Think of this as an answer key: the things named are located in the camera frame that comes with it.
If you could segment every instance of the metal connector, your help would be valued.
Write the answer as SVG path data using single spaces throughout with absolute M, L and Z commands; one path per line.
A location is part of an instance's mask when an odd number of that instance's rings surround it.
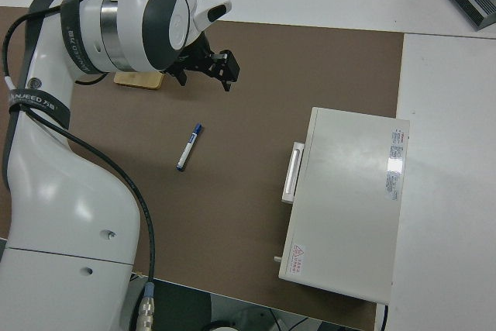
M 153 283 L 148 282 L 145 286 L 145 294 L 143 299 L 139 304 L 136 331 L 152 331 L 154 312 L 155 303 L 153 302 Z

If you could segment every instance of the white box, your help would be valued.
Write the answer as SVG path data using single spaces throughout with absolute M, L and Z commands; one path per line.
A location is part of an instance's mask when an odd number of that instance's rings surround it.
M 389 303 L 408 130 L 313 108 L 279 278 Z

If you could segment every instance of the blue marker cap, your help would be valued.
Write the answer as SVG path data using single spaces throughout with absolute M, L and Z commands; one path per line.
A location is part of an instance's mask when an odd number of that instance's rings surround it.
M 202 124 L 201 123 L 198 123 L 196 126 L 195 126 L 195 130 L 193 131 L 193 133 L 196 133 L 197 135 L 200 133 L 200 131 L 202 130 Z

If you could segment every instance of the whiteboard marker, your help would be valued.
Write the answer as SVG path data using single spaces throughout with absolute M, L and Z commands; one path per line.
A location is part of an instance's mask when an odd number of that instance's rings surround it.
M 193 147 L 193 144 L 195 143 L 196 138 L 198 137 L 198 134 L 202 130 L 202 125 L 198 123 L 193 130 L 193 133 L 191 134 L 188 143 L 186 144 L 186 147 L 184 148 L 183 154 L 181 155 L 181 158 L 179 158 L 179 161 L 177 162 L 176 168 L 179 171 L 184 170 L 184 162 L 188 159 L 189 152 L 191 148 Z

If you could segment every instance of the warning label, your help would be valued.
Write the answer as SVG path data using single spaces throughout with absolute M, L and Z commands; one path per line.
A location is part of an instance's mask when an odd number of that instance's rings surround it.
M 393 201 L 399 199 L 401 191 L 405 140 L 405 132 L 400 129 L 396 129 L 391 134 L 391 147 L 389 148 L 389 159 L 387 160 L 386 198 Z
M 303 270 L 303 258 L 305 257 L 305 246 L 294 244 L 289 261 L 289 273 L 300 275 Z

